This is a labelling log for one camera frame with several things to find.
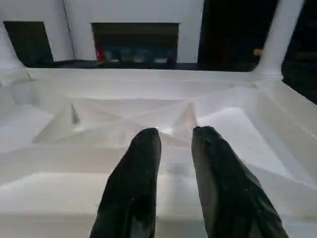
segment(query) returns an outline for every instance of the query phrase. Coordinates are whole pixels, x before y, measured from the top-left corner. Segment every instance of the white wall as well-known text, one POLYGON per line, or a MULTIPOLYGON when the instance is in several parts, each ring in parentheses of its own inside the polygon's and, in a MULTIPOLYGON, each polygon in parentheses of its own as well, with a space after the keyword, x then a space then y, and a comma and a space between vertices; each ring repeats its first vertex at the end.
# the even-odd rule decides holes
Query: white wall
POLYGON ((204 0, 65 0, 77 59, 96 59, 92 22, 180 23, 178 62, 197 62, 204 0))
POLYGON ((53 59, 73 59, 62 0, 1 0, 0 21, 43 21, 53 59))

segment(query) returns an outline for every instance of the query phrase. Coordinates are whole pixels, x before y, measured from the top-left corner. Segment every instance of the dark opening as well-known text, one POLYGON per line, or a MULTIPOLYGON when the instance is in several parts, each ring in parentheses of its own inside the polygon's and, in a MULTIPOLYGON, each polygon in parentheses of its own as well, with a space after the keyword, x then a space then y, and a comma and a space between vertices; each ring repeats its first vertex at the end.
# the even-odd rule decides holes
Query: dark opening
POLYGON ((97 59, 113 63, 175 63, 177 23, 92 23, 97 59))
POLYGON ((43 22, 4 21, 5 28, 19 60, 27 67, 53 62, 43 22))
POLYGON ((259 62, 277 0, 205 0, 198 64, 250 71, 259 62))
POLYGON ((283 63, 284 82, 317 104, 317 1, 306 0, 283 63))

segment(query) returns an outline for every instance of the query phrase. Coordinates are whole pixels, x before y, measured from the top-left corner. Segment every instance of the dark doorway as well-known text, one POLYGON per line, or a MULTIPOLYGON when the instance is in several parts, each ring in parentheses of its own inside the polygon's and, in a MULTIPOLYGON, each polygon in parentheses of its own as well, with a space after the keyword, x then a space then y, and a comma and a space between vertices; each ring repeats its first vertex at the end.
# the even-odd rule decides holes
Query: dark doorway
POLYGON ((198 64, 250 71, 258 63, 278 0, 205 0, 198 64))
POLYGON ((53 62, 43 22, 4 21, 5 28, 19 60, 27 67, 53 62))

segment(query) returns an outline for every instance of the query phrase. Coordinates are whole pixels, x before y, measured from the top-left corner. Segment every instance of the red object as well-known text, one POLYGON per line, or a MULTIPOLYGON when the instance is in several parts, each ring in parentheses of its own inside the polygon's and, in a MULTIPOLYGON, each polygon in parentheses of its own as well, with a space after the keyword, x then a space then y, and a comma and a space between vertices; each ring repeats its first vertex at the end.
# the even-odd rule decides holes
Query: red object
POLYGON ((96 54, 97 54, 97 60, 98 61, 107 61, 107 57, 101 48, 99 41, 95 39, 95 47, 96 47, 96 54))

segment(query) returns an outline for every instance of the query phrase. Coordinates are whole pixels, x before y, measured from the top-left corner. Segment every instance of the white pillar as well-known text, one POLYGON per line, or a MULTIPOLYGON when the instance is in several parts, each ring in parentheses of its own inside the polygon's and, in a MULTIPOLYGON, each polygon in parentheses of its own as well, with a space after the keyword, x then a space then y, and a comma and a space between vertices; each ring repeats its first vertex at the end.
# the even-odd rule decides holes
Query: white pillar
POLYGON ((0 71, 22 67, 24 66, 15 55, 14 48, 4 24, 0 21, 0 71))
POLYGON ((305 0, 279 0, 263 55, 254 73, 282 79, 282 63, 305 0))

